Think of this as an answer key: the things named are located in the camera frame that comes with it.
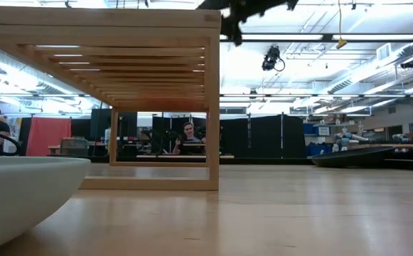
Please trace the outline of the grey storage crate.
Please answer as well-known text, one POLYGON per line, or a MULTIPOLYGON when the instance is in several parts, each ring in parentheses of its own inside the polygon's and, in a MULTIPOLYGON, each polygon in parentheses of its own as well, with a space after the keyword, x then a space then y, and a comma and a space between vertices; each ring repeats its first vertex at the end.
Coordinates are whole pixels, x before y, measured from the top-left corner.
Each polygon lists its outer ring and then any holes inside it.
POLYGON ((82 138, 68 138, 60 141, 60 154, 71 156, 87 156, 89 142, 82 138))

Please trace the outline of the red panel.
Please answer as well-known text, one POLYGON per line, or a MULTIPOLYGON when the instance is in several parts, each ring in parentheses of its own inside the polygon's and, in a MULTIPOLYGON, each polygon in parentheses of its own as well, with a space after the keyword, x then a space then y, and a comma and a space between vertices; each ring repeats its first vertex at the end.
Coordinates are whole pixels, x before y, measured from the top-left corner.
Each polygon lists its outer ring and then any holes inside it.
POLYGON ((71 120, 33 117, 26 148, 26 156, 47 156, 49 146, 60 144, 64 137, 70 137, 71 120))

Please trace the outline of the black panel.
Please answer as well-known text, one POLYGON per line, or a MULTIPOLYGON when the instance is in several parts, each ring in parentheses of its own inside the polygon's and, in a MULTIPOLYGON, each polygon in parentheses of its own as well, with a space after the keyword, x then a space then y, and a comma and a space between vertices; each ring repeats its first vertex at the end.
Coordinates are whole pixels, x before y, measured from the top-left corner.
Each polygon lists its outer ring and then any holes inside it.
MULTIPOLYGON (((106 130, 111 127, 111 109, 96 109, 92 111, 90 139, 96 141, 96 146, 91 145, 89 153, 91 156, 108 155, 106 130)), ((137 136, 137 113, 119 113, 117 127, 117 156, 135 157, 138 149, 136 146, 137 136)))

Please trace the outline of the black aluminium rig frame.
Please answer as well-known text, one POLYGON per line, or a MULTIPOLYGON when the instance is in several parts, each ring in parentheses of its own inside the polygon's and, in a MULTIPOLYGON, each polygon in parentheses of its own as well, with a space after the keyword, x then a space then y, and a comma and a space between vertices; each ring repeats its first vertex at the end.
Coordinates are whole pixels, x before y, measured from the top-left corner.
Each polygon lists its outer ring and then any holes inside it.
MULTIPOLYGON (((244 43, 336 43, 342 48, 346 43, 406 43, 413 45, 413 33, 244 33, 242 35, 244 43)), ((412 169, 413 159, 396 159, 392 156, 385 159, 381 164, 374 167, 390 169, 412 169)), ((223 165, 309 165, 314 164, 311 158, 305 159, 251 159, 251 158, 221 158, 223 165)))

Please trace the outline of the colourful patterned banner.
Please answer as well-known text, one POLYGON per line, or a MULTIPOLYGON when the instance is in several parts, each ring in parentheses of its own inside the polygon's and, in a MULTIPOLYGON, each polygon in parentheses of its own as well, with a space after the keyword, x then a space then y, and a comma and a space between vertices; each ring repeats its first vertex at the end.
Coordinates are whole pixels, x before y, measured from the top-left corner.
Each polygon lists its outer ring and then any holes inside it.
POLYGON ((19 117, 9 117, 7 121, 10 128, 11 138, 16 142, 19 142, 22 119, 19 117))

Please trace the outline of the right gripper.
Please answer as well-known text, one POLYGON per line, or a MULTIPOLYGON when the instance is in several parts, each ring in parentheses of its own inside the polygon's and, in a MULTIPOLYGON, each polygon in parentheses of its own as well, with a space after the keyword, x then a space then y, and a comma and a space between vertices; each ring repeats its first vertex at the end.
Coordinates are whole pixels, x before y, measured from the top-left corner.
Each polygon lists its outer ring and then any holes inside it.
POLYGON ((242 45, 242 31, 240 22, 255 14, 263 16, 266 10, 286 5, 293 11, 299 0, 204 0, 197 9, 222 10, 230 8, 231 16, 227 17, 227 36, 235 44, 242 45))

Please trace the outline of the background wooden workbench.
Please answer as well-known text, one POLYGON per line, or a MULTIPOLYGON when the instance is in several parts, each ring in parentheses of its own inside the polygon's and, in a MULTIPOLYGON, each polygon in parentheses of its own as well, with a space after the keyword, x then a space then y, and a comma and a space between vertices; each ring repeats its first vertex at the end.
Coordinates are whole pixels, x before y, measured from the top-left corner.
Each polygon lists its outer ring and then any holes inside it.
POLYGON ((401 149, 413 149, 413 144, 356 144, 349 146, 350 149, 363 149, 370 147, 390 146, 401 149))

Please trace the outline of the white teal background robot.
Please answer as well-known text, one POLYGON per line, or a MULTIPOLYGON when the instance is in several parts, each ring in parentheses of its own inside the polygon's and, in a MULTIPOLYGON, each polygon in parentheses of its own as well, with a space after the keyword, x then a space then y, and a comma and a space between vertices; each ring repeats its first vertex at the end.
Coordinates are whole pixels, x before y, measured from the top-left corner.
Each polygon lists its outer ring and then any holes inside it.
POLYGON ((339 141, 342 142, 350 142, 350 143, 359 143, 359 142, 368 142, 369 139, 362 137, 362 136, 358 136, 356 134, 352 134, 352 133, 337 133, 335 134, 335 138, 339 141))

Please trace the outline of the pale grey plate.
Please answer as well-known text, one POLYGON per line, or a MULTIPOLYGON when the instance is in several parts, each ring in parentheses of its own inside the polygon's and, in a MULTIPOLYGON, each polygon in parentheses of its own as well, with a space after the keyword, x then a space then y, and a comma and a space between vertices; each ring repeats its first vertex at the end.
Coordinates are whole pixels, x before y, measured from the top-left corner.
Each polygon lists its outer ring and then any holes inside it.
POLYGON ((0 156, 0 245, 43 222, 79 189, 91 161, 0 156))

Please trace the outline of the black curtain partition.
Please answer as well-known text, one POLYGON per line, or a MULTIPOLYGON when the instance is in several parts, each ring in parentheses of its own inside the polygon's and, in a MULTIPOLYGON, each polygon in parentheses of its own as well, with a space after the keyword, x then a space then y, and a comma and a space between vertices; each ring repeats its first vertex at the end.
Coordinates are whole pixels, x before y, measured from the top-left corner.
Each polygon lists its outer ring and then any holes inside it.
POLYGON ((298 117, 272 115, 224 119, 221 150, 236 158, 305 159, 304 124, 298 117))

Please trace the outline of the blue storage bins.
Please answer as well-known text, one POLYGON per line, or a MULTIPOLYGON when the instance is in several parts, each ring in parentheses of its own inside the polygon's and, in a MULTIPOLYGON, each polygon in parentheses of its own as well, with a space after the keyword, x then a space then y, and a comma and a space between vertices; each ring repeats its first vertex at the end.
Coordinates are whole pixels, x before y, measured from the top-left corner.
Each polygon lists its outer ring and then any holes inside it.
POLYGON ((332 152, 332 144, 309 144, 306 146, 307 156, 316 156, 319 154, 329 154, 332 152))

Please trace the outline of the black plate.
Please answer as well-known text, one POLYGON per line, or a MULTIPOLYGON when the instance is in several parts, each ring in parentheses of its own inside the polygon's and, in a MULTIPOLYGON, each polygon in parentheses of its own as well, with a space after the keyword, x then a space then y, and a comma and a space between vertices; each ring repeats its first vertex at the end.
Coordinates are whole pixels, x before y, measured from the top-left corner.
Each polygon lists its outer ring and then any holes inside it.
POLYGON ((367 147, 319 154, 313 156, 311 160, 317 166, 328 168, 368 167, 381 164, 392 156, 394 151, 393 146, 367 147))

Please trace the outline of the wooden slatted shelf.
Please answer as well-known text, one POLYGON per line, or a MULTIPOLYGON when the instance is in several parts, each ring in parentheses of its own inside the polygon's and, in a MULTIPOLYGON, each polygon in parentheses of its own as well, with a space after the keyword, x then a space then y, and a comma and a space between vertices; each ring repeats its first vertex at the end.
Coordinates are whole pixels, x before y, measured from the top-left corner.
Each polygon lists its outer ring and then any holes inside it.
POLYGON ((0 6, 0 50, 122 112, 203 112, 208 177, 86 178, 83 189, 216 191, 220 27, 212 10, 0 6))

